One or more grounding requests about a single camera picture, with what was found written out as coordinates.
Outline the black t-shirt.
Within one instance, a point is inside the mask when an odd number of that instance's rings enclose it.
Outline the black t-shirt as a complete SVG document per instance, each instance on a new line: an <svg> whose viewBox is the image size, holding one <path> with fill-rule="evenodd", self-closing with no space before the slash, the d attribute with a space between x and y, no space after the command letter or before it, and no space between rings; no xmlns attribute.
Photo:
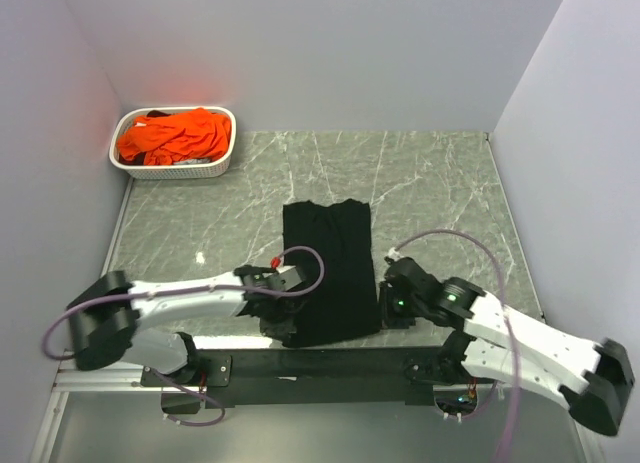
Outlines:
<svg viewBox="0 0 640 463"><path fill-rule="evenodd" d="M324 262L320 285L298 300L295 332L286 348L340 343L374 335L381 330L374 264L371 254L371 210L348 199L330 206L310 201L283 207L286 249L310 247Z"/></svg>

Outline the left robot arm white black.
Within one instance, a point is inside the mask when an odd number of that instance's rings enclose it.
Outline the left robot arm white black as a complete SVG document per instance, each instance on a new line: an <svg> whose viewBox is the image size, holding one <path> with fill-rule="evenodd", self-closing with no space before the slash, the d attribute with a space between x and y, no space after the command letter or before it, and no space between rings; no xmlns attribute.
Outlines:
<svg viewBox="0 0 640 463"><path fill-rule="evenodd" d="M208 365L191 335L167 332L165 326L203 317L286 323L307 285L303 271L290 265L245 265L215 277L165 283L130 282L124 272L110 272L67 307L70 358L80 371L126 362L186 385Z"/></svg>

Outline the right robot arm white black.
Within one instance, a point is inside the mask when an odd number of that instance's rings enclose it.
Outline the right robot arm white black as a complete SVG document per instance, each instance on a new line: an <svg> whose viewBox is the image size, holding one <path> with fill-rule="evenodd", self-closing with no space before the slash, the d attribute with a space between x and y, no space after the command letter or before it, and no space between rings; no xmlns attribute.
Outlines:
<svg viewBox="0 0 640 463"><path fill-rule="evenodd" d="M452 330L435 356L406 364L410 380L510 383L518 373L522 389L557 403L580 425L604 436L619 433L635 377L618 342L559 331L460 278L394 278L381 283L379 301L388 320L423 318Z"/></svg>

